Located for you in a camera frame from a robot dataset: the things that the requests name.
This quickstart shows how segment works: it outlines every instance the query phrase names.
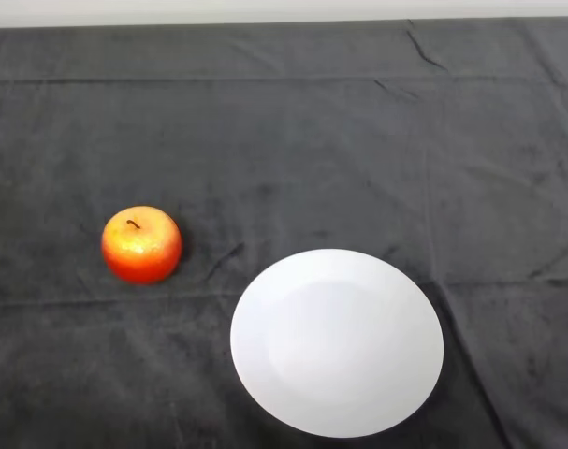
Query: apple stem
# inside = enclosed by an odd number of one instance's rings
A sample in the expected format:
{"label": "apple stem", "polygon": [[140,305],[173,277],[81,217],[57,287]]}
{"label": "apple stem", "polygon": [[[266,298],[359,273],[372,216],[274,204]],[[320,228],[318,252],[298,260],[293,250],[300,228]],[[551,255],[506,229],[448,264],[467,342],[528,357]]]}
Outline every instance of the apple stem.
{"label": "apple stem", "polygon": [[138,226],[138,225],[136,224],[136,222],[133,222],[132,220],[128,220],[126,223],[127,223],[128,225],[134,225],[136,228],[140,229],[140,226]]}

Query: table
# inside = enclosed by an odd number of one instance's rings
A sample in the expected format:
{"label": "table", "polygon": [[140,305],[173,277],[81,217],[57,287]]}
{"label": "table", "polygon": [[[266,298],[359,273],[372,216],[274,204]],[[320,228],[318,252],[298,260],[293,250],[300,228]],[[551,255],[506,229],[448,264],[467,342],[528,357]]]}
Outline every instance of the table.
{"label": "table", "polygon": [[[182,228],[153,287],[103,226]],[[244,287],[314,248],[438,312],[440,382],[368,438],[243,389]],[[568,449],[568,19],[0,30],[0,449]]]}

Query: plate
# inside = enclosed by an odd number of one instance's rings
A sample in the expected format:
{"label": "plate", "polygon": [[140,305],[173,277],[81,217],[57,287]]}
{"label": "plate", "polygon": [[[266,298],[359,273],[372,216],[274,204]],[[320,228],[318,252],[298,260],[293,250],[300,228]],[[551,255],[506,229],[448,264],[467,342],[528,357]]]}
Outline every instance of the plate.
{"label": "plate", "polygon": [[240,379],[267,412],[315,435],[397,425],[430,395],[444,339],[401,271],[346,250],[287,257],[259,274],[231,326]]}

